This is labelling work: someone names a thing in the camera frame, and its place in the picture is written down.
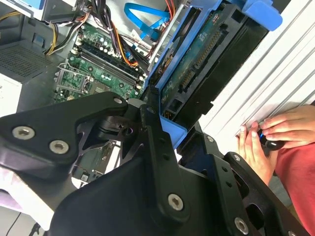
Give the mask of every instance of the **red shirt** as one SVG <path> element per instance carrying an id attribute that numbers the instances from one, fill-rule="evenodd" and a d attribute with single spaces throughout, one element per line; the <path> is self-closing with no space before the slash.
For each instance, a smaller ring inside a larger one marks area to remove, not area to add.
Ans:
<path id="1" fill-rule="evenodd" d="M 315 143 L 281 149 L 276 173 L 304 228 L 315 236 Z"/>

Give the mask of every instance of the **motherboard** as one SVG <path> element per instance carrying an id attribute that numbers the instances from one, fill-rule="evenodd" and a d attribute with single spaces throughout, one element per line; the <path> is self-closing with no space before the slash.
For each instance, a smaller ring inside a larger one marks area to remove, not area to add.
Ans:
<path id="1" fill-rule="evenodd" d="M 55 75 L 55 103 L 105 91 L 115 92 L 125 100 L 140 98 L 147 77 L 140 67 L 126 64 L 114 53 L 105 32 L 89 24 L 81 26 L 72 50 Z M 86 152 L 78 159 L 73 177 L 88 183 L 103 175 L 115 147 L 116 142 L 110 141 Z"/>
<path id="2" fill-rule="evenodd" d="M 111 38 L 89 24 L 81 26 L 75 45 L 59 65 L 55 101 L 63 102 L 104 91 L 128 100 L 140 98 L 146 75 L 114 53 Z"/>

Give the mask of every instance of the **silver screw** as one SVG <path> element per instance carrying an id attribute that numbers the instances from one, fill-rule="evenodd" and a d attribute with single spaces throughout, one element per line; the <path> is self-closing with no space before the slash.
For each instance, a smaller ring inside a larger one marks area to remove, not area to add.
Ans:
<path id="1" fill-rule="evenodd" d="M 296 236 L 296 234 L 292 231 L 289 231 L 288 234 L 289 234 L 289 236 Z"/>
<path id="2" fill-rule="evenodd" d="M 28 140 L 35 136 L 35 131 L 27 126 L 18 126 L 12 130 L 14 138 Z"/>
<path id="3" fill-rule="evenodd" d="M 69 151 L 69 145 L 62 140 L 54 140 L 49 144 L 49 149 L 56 154 L 65 154 Z"/>
<path id="4" fill-rule="evenodd" d="M 182 210 L 184 208 L 183 200 L 176 194 L 168 195 L 168 203 L 174 210 Z"/>
<path id="5" fill-rule="evenodd" d="M 114 98 L 114 101 L 117 102 L 117 103 L 119 103 L 119 104 L 122 104 L 122 103 L 123 103 L 123 101 L 120 100 L 119 98 Z"/>
<path id="6" fill-rule="evenodd" d="M 242 232 L 242 234 L 248 235 L 249 233 L 248 226 L 243 219 L 236 217 L 234 220 L 234 224 L 236 228 Z"/>
<path id="7" fill-rule="evenodd" d="M 210 136 L 207 136 L 207 139 L 211 142 L 211 143 L 213 143 L 215 140 L 212 138 L 212 137 L 210 137 Z"/>
<path id="8" fill-rule="evenodd" d="M 152 107 L 148 107 L 147 110 L 148 110 L 149 112 L 153 113 L 153 114 L 155 113 L 155 111 L 153 110 Z"/>
<path id="9" fill-rule="evenodd" d="M 234 154 L 234 158 L 235 158 L 235 160 L 237 160 L 237 161 L 241 161 L 241 158 L 240 158 L 238 155 L 236 155 L 236 154 Z"/>

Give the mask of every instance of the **black knob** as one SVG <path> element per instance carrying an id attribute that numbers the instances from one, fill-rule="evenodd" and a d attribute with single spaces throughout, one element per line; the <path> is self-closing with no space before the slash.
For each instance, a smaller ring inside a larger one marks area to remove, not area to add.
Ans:
<path id="1" fill-rule="evenodd" d="M 259 140 L 260 140 L 261 145 L 263 147 L 269 149 L 270 151 L 279 150 L 285 145 L 284 141 L 270 141 L 270 140 L 267 140 L 266 136 L 264 136 L 262 134 L 262 130 L 261 129 L 258 131 L 258 136 L 259 136 Z"/>

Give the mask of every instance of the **ventilation grille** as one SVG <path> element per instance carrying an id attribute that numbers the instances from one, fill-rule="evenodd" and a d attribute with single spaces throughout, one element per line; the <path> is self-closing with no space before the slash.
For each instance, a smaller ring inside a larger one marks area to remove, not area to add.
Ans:
<path id="1" fill-rule="evenodd" d="M 50 65 L 51 62 L 21 45 L 1 49 L 0 65 L 23 77 Z"/>

